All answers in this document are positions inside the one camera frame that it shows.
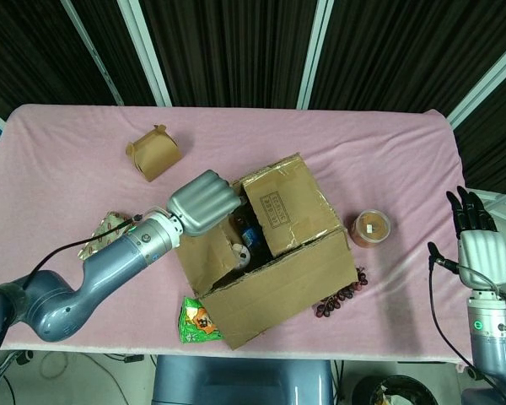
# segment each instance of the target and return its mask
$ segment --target floor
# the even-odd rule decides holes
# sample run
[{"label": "floor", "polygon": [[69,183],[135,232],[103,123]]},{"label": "floor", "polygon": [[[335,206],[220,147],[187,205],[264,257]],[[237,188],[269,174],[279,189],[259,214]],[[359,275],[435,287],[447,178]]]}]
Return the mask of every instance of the floor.
[{"label": "floor", "polygon": [[[126,404],[113,378],[88,357],[116,379],[129,404],[150,404],[155,367],[149,356],[125,364],[103,354],[63,352],[35,352],[28,364],[13,363],[6,376],[14,389],[16,403]],[[347,398],[340,405],[351,403],[354,386],[366,375],[409,375],[426,385],[439,405],[460,403],[461,388],[476,385],[466,374],[458,374],[452,364],[346,361],[343,370],[343,391]],[[13,404],[11,394],[5,382],[1,382],[0,405],[10,403]]]}]

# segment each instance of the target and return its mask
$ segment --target cardboard box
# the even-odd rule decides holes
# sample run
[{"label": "cardboard box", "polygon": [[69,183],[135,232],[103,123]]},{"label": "cardboard box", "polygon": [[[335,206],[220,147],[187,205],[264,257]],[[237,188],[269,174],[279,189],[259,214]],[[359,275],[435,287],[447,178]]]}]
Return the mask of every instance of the cardboard box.
[{"label": "cardboard box", "polygon": [[177,252],[196,297],[227,344],[238,348],[357,281],[357,274],[344,228],[299,155],[234,186],[250,199],[275,259],[222,284],[238,264],[231,246],[243,243],[232,217],[205,235],[183,237]]},{"label": "cardboard box", "polygon": [[153,130],[126,147],[126,155],[147,181],[152,181],[182,159],[178,145],[166,132],[165,125]]}]

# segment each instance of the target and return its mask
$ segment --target black curtain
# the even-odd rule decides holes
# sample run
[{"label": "black curtain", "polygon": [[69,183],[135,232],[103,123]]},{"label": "black curtain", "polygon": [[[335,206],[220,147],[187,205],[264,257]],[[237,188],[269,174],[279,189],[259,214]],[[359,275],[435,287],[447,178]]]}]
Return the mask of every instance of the black curtain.
[{"label": "black curtain", "polygon": [[115,104],[58,1],[0,0],[0,117],[26,103]]},{"label": "black curtain", "polygon": [[125,105],[155,105],[116,0],[74,0],[73,5]]},{"label": "black curtain", "polygon": [[506,1],[336,0],[310,108],[446,116],[506,51]]},{"label": "black curtain", "polygon": [[506,79],[455,129],[469,187],[506,192]]},{"label": "black curtain", "polygon": [[316,0],[142,0],[173,105],[295,108]]}]

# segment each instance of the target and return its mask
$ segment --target pink tablecloth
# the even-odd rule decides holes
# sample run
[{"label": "pink tablecloth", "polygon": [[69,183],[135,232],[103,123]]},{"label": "pink tablecloth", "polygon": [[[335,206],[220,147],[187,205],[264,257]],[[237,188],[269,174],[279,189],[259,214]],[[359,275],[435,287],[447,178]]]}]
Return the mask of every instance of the pink tablecloth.
[{"label": "pink tablecloth", "polygon": [[[125,147],[158,123],[185,156],[147,183]],[[435,331],[428,303],[426,243],[435,240],[447,257],[456,257],[444,193],[464,182],[454,135],[435,111],[23,106],[0,140],[0,283],[25,275],[54,248],[90,235],[109,210],[141,213],[164,205],[206,169],[235,179],[295,152],[347,226],[366,208],[393,221],[392,235],[378,248],[350,242],[369,285],[330,318],[307,310],[234,352],[224,342],[183,345],[176,322],[191,289],[171,252],[116,291],[68,340],[44,343],[18,324],[4,347],[456,361]],[[74,288],[83,278],[77,252],[65,251],[46,266]],[[440,323],[468,354],[468,291],[443,269],[434,285]]]}]

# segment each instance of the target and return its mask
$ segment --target open cardboard box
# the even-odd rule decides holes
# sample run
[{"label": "open cardboard box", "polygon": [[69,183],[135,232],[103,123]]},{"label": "open cardboard box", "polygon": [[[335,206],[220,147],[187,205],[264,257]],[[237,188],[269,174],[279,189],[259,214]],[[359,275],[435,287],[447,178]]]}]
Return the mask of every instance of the open cardboard box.
[{"label": "open cardboard box", "polygon": [[205,235],[184,236],[177,252],[195,296],[238,348],[357,281],[357,274],[345,230],[298,154],[233,187],[247,194],[274,260],[221,283],[238,265],[232,245],[243,243],[232,216]]}]

